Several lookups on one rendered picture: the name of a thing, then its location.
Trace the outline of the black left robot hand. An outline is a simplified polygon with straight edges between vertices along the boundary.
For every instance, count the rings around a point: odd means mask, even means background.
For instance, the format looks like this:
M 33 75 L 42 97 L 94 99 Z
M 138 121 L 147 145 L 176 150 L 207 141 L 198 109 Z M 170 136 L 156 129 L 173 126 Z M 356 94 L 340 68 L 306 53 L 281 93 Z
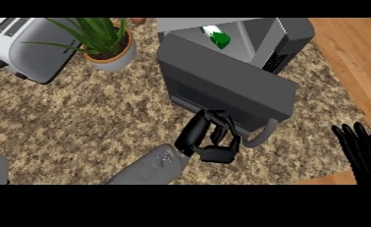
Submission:
M 212 144 L 200 146 L 210 124 L 216 128 L 210 134 Z M 185 156 L 198 154 L 203 162 L 229 164 L 238 153 L 240 135 L 232 117 L 225 110 L 201 109 L 185 125 L 175 141 L 175 148 Z

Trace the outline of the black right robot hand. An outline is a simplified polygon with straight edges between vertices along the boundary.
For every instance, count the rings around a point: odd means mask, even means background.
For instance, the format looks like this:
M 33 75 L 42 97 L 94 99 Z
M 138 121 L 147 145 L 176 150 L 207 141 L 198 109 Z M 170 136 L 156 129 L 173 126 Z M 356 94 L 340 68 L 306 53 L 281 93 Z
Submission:
M 359 122 L 349 127 L 331 126 L 338 144 L 350 164 L 356 184 L 371 186 L 371 135 Z

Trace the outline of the dark grey microwave door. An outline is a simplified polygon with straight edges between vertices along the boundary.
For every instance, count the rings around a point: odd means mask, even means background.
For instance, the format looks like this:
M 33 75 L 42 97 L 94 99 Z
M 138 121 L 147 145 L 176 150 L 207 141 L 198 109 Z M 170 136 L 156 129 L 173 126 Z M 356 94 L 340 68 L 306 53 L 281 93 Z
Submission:
M 291 117 L 297 84 L 173 35 L 156 58 L 172 103 L 226 111 L 241 144 L 257 147 Z

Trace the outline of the green and white milk carton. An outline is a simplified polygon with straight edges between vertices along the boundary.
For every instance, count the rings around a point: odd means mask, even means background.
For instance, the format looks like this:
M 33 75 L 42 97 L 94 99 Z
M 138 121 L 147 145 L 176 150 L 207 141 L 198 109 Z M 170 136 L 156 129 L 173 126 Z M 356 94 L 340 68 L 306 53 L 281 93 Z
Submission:
M 229 45 L 231 37 L 225 34 L 218 26 L 203 26 L 200 27 L 200 31 L 220 49 Z

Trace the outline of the dark grey microwave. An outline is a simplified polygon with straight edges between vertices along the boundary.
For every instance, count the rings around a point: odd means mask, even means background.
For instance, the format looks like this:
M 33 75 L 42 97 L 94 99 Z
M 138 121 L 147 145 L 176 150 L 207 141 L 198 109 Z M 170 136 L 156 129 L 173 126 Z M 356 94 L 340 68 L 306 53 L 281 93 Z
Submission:
M 216 26 L 229 36 L 223 49 L 201 33 Z M 157 18 L 159 41 L 170 35 L 192 41 L 266 72 L 278 74 L 315 37 L 307 18 Z

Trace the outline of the green plant in grey pot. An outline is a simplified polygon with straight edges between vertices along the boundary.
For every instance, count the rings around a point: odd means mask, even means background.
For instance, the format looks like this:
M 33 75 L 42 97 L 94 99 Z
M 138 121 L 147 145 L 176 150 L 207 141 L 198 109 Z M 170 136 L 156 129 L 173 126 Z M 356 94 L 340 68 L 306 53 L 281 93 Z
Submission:
M 92 67 L 103 72 L 122 70 L 137 56 L 137 44 L 126 18 L 114 23 L 109 18 L 45 18 L 76 40 L 70 45 L 50 41 L 25 41 L 25 44 L 59 47 L 79 52 Z

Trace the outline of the grey rounded object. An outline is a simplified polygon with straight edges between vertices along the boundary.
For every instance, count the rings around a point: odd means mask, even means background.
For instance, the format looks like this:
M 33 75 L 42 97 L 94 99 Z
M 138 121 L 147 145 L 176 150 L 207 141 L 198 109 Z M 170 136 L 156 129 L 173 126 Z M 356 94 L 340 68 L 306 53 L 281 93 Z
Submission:
M 0 154 L 0 185 L 8 184 L 8 160 L 3 154 Z

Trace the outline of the silver toaster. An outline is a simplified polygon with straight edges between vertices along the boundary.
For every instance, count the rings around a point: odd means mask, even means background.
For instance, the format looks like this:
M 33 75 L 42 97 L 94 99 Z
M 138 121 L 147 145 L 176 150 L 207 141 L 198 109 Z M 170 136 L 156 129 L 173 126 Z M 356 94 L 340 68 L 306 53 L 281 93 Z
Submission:
M 0 69 L 22 80 L 48 84 L 81 42 L 45 18 L 0 18 Z

